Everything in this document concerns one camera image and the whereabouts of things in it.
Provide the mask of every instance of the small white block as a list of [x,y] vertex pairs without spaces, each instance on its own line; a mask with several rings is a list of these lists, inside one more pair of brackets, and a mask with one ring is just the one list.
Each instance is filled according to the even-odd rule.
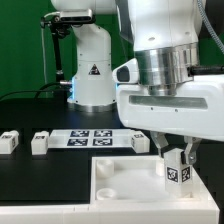
[[150,150],[150,140],[141,131],[131,131],[131,145],[136,153]]
[[192,166],[182,164],[181,149],[164,153],[166,191],[177,196],[186,197],[193,191]]
[[0,154],[11,154],[19,144],[19,133],[17,131],[4,132],[0,137]]
[[37,132],[31,141],[32,155],[46,155],[48,150],[49,133]]

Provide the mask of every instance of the black cable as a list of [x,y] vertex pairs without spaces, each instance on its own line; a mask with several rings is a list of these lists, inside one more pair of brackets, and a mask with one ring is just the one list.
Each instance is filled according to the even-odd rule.
[[[60,85],[60,82],[50,82],[50,83],[42,86],[39,90],[45,90],[48,87],[51,87],[51,86],[59,86],[59,85]],[[34,98],[38,98],[40,94],[41,94],[41,92],[37,92]]]
[[40,93],[47,93],[47,92],[51,92],[51,93],[54,93],[54,92],[61,92],[61,91],[65,91],[64,89],[63,90],[24,90],[24,91],[16,91],[16,92],[11,92],[11,93],[7,93],[3,96],[0,97],[0,101],[7,97],[7,96],[10,96],[10,95],[13,95],[13,94],[20,94],[20,93],[36,93],[36,92],[40,92]]

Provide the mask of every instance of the white cube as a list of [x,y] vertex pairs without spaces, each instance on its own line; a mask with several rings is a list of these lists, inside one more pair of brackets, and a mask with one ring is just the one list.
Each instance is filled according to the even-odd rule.
[[132,131],[131,133],[131,145],[135,152],[149,152],[150,140],[141,131]]
[[4,132],[0,137],[0,154],[11,154],[19,144],[19,133],[17,131]]
[[49,133],[37,132],[31,141],[32,155],[46,155],[48,150]]

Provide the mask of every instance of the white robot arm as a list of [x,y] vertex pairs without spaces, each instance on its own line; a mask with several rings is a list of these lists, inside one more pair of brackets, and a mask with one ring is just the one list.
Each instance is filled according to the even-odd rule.
[[76,36],[78,71],[72,79],[69,107],[86,112],[113,109],[116,84],[111,71],[111,38],[93,23],[93,18],[96,13],[115,13],[114,1],[52,0],[52,4],[58,10],[54,25],[59,25],[59,32],[65,24],[72,27]]
[[199,65],[197,0],[127,0],[125,9],[116,2],[130,21],[135,54],[113,72],[119,117],[126,127],[150,130],[159,149],[168,144],[163,133],[187,136],[186,163],[193,164],[200,139],[224,141],[224,75],[189,74]]

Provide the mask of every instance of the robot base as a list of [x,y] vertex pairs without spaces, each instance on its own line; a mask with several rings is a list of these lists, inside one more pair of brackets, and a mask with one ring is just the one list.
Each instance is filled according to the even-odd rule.
[[112,111],[117,108],[117,103],[112,103],[108,105],[99,105],[99,106],[90,106],[90,105],[81,105],[78,103],[74,103],[68,99],[68,107],[69,109],[82,111],[87,113],[99,113],[99,112],[106,112]]

